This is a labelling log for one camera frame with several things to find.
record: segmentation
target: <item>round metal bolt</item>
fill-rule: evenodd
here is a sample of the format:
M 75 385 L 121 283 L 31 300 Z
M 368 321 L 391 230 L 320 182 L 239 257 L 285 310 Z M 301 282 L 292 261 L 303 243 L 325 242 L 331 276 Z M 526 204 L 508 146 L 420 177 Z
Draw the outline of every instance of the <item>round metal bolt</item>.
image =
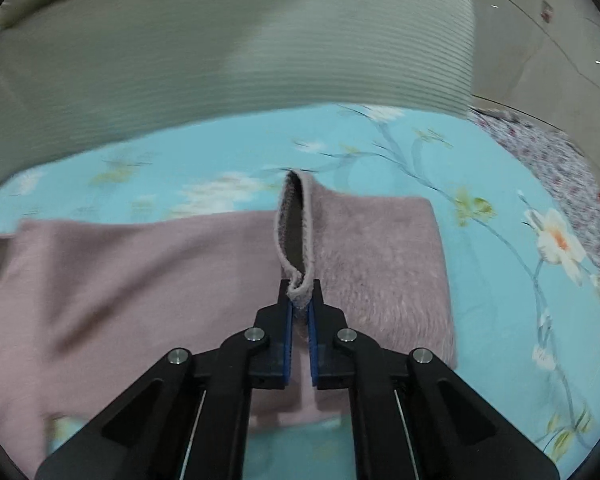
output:
M 181 365 L 187 359 L 189 359 L 189 352 L 187 352 L 184 348 L 174 348 L 167 355 L 167 360 L 172 365 Z
M 352 328 L 341 328 L 338 330 L 338 339 L 343 343 L 351 343 L 358 337 L 358 333 Z
M 264 337 L 264 330 L 257 326 L 252 326 L 244 331 L 244 336 L 249 341 L 260 341 Z
M 433 354 L 431 350 L 427 350 L 426 348 L 416 348 L 413 351 L 413 358 L 419 363 L 426 364 L 431 362 Z

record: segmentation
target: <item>tile floor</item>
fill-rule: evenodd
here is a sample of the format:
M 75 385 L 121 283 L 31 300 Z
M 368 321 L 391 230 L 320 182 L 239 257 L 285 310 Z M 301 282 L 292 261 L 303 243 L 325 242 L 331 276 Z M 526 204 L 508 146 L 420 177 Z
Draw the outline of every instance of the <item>tile floor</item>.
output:
M 552 19 L 542 18 L 544 2 Z M 600 13 L 591 0 L 474 0 L 476 105 L 566 131 L 600 183 Z

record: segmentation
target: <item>light blue bed sheet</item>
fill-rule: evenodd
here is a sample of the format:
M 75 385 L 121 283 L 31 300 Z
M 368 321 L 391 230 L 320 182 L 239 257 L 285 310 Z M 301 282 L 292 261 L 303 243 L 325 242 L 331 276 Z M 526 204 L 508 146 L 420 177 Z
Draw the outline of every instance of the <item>light blue bed sheet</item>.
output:
M 0 232 L 22 217 L 129 223 L 274 209 L 288 168 L 344 192 L 431 201 L 456 372 L 567 478 L 600 437 L 597 270 L 540 183 L 468 121 L 333 104 L 181 126 L 15 176 L 0 188 Z M 250 437 L 245 478 L 309 474 L 354 477 L 348 421 Z

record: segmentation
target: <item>blue surface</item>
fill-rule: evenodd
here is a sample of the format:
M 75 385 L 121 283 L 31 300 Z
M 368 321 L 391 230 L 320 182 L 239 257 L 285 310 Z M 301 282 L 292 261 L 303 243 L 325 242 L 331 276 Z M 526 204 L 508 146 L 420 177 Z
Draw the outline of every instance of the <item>blue surface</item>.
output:
M 340 191 L 431 201 L 457 373 L 544 449 L 563 478 L 573 472 L 600 437 L 596 269 L 588 258 L 576 262 L 578 284 L 566 264 L 541 263 L 525 211 L 544 217 L 557 205 L 468 121 L 321 105 L 182 126 L 14 177 L 0 188 L 0 232 L 23 216 L 128 223 L 274 209 L 286 168 L 312 170 Z M 347 423 L 327 427 L 252 436 L 245 478 L 353 478 Z M 329 452 L 312 450 L 321 439 Z M 313 453 L 324 460 L 309 472 Z

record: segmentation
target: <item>orange flower center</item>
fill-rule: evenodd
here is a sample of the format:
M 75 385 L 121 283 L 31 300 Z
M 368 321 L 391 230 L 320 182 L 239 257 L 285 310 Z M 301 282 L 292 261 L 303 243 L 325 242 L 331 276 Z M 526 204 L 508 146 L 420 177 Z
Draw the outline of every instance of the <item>orange flower center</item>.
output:
M 554 237 L 555 243 L 560 247 L 563 251 L 566 251 L 569 247 L 566 238 L 564 235 L 558 231 L 558 229 L 549 229 L 549 234 Z

